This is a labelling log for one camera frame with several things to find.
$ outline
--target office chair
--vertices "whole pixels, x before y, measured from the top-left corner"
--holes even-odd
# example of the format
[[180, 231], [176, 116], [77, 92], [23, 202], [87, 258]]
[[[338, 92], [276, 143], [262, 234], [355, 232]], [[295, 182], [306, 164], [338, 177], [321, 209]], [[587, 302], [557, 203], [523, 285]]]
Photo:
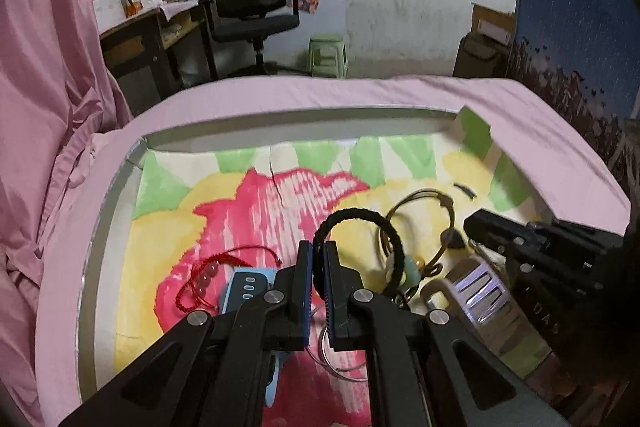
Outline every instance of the office chair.
[[237, 22], [210, 24], [212, 36], [216, 42], [247, 41], [254, 45], [255, 65], [236, 71], [231, 76], [251, 74], [275, 74], [275, 63], [265, 63], [262, 51], [264, 39], [269, 35], [282, 33], [300, 25], [298, 0], [293, 0], [293, 15], [274, 15], [267, 13], [282, 8], [287, 0], [216, 0], [216, 8], [221, 18], [239, 19]]

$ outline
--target pink curtain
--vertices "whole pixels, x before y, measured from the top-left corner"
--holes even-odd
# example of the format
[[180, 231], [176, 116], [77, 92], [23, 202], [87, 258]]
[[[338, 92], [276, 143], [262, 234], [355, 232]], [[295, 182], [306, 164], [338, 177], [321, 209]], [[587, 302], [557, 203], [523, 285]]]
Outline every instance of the pink curtain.
[[129, 120], [92, 0], [0, 0], [0, 377], [33, 425], [46, 239], [91, 135]]

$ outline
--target red braided bracelet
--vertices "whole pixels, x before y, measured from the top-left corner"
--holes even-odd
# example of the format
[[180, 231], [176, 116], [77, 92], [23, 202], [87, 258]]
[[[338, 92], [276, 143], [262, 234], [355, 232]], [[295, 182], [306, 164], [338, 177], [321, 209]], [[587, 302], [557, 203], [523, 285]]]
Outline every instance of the red braided bracelet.
[[[200, 307], [204, 307], [212, 310], [215, 314], [217, 314], [219, 312], [218, 306], [207, 302], [207, 300], [204, 298], [207, 292], [206, 286], [209, 285], [210, 280], [213, 279], [213, 277], [215, 277], [215, 275], [218, 273], [220, 264], [251, 268], [251, 265], [247, 263], [247, 261], [243, 261], [242, 259], [231, 255], [232, 252], [239, 250], [249, 250], [250, 248], [258, 248], [260, 250], [268, 251], [273, 257], [276, 267], [280, 268], [282, 266], [282, 261], [278, 257], [278, 254], [276, 254], [275, 251], [273, 251], [271, 248], [262, 245], [246, 245], [244, 247], [235, 247], [222, 253], [211, 255], [210, 257], [199, 260], [196, 264], [194, 264], [193, 268], [191, 269], [191, 276], [189, 277], [189, 280], [184, 285], [182, 285], [182, 287], [178, 290], [178, 293], [175, 295], [175, 306], [183, 313], [191, 313]], [[204, 286], [196, 285], [197, 279], [200, 279]], [[194, 306], [187, 307], [182, 304], [182, 296], [186, 292], [187, 288], [191, 288], [193, 296], [196, 299], [196, 304]]]

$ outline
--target black braided bracelet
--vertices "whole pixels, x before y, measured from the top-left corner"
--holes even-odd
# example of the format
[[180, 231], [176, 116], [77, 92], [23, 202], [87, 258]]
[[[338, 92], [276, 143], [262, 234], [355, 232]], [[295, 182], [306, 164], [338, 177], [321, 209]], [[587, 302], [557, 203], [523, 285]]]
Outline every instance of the black braided bracelet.
[[381, 214], [368, 208], [344, 208], [343, 210], [337, 210], [333, 214], [330, 214], [318, 227], [313, 241], [314, 288], [316, 288], [318, 295], [324, 300], [324, 252], [322, 251], [324, 242], [335, 225], [348, 219], [361, 219], [374, 223], [380, 227], [386, 237], [388, 237], [394, 254], [394, 269], [391, 273], [391, 280], [385, 286], [385, 289], [382, 290], [382, 295], [390, 299], [394, 298], [398, 294], [398, 286], [402, 279], [402, 272], [404, 272], [404, 250], [402, 249], [402, 241], [400, 240], [398, 232], [396, 232], [396, 229], [388, 219], [385, 219]]

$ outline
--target red paint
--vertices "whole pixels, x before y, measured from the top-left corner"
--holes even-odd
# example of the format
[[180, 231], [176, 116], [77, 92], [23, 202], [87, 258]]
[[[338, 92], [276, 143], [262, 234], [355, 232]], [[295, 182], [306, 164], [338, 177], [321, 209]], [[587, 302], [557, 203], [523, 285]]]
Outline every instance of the red paint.
[[[311, 240], [332, 209], [342, 198], [369, 187], [349, 173], [321, 176], [309, 169], [294, 169], [271, 176], [247, 172], [233, 200], [218, 200], [198, 206], [194, 213], [207, 218], [202, 236], [186, 251], [171, 272], [158, 285], [154, 311], [163, 331], [169, 330], [184, 313], [175, 305], [180, 288], [189, 280], [194, 266], [203, 259], [242, 245], [265, 245], [278, 253], [283, 266], [295, 262], [298, 243]], [[239, 257], [252, 266], [275, 267], [264, 250], [243, 250]], [[214, 277], [206, 300], [218, 303], [231, 274]], [[193, 295], [182, 296], [185, 307], [195, 306]], [[314, 296], [314, 303], [320, 303]], [[321, 323], [312, 327], [310, 343], [318, 343]], [[344, 355], [346, 365], [364, 360], [361, 353]], [[331, 377], [308, 354], [290, 357], [280, 373], [276, 401], [264, 410], [267, 427], [348, 427], [370, 425], [369, 398], [365, 383], [347, 383]]]

